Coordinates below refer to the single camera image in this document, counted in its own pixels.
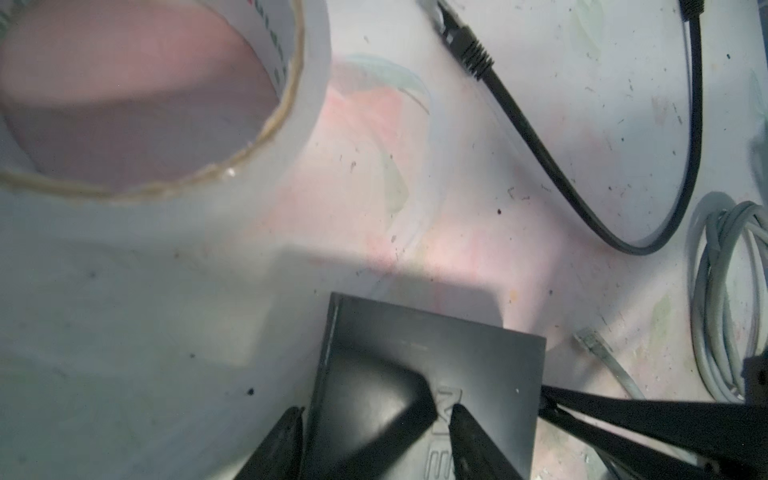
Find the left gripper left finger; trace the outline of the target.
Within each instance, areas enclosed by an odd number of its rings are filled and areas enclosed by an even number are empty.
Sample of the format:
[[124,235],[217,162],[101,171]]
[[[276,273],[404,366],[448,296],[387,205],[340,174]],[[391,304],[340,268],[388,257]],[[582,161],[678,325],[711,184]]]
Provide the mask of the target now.
[[235,480],[296,480],[303,457],[302,407],[288,408],[235,475]]

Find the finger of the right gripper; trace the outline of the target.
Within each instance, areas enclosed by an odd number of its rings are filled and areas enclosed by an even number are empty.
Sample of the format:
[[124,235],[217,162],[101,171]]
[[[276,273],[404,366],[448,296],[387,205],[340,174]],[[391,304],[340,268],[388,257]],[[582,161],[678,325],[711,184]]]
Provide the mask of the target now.
[[[679,447],[718,470],[687,463],[604,430],[573,412]],[[539,417],[591,446],[635,479],[765,479],[767,407],[624,400],[543,386]]]

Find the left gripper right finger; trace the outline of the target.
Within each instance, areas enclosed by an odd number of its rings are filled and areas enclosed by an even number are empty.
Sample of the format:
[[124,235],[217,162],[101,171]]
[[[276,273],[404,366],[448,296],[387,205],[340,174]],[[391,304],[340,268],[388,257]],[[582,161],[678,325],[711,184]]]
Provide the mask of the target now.
[[462,404],[452,408],[449,436],[459,480],[522,480],[522,476]]

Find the black network switch box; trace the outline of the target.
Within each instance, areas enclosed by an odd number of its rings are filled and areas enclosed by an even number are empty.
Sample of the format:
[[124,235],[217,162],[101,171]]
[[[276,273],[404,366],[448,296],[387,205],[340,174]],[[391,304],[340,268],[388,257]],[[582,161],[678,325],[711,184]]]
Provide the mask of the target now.
[[302,477],[451,479],[461,405],[528,478],[545,349],[540,336],[333,294]]

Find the clear tape roll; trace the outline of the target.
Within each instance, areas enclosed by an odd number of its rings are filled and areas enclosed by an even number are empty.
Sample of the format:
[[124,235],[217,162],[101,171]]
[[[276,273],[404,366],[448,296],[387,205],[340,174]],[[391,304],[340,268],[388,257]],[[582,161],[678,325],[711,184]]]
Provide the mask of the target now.
[[143,202],[264,186],[325,96],[323,1],[5,1],[1,186]]

